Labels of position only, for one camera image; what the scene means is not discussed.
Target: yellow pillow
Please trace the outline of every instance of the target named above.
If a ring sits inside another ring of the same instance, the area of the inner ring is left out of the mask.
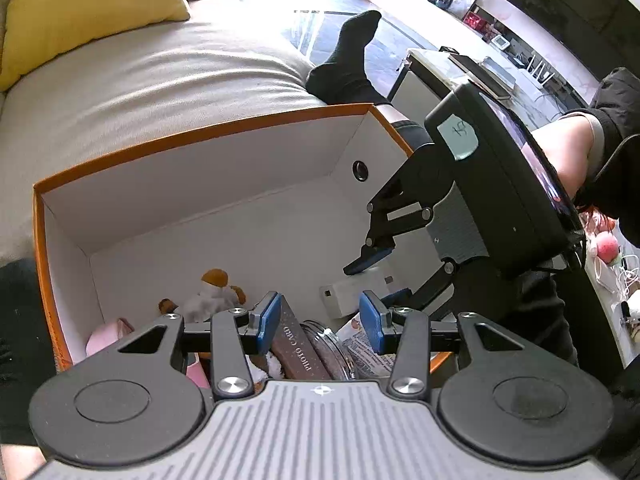
[[[91,40],[164,20],[188,20],[186,0],[11,0],[0,91]]]

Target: floor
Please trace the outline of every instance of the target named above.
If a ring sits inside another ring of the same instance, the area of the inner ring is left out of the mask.
[[[377,9],[367,0],[242,0],[314,64],[329,57],[340,26],[350,16]],[[373,86],[388,95],[408,48],[435,47],[416,32],[382,13],[378,31],[365,51],[365,70]]]

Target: black jacket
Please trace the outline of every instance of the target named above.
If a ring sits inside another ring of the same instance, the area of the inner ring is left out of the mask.
[[[620,220],[625,238],[640,247],[640,80],[617,68],[600,83],[590,108],[605,136],[604,164],[578,192],[578,208],[594,205]]]

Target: jar lid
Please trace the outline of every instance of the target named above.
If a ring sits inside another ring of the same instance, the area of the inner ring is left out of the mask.
[[[333,330],[310,319],[301,322],[300,326],[332,379],[336,381],[356,379],[353,360]]]

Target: pink ball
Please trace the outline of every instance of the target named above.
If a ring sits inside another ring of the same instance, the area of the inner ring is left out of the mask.
[[[596,236],[596,246],[598,248],[598,257],[606,264],[610,264],[615,260],[620,252],[618,240],[608,231],[598,233]]]

